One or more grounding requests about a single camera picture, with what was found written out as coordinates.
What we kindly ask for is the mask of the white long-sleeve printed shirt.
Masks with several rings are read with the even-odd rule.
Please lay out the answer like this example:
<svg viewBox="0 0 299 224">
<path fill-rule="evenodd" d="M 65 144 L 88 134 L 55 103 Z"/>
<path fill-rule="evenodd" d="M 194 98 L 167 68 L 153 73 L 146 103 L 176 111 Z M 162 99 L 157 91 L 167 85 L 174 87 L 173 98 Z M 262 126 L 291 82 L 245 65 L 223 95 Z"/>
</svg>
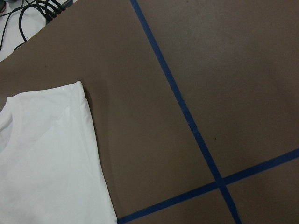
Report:
<svg viewBox="0 0 299 224">
<path fill-rule="evenodd" d="M 8 97 L 0 113 L 3 224 L 115 224 L 81 82 Z"/>
</svg>

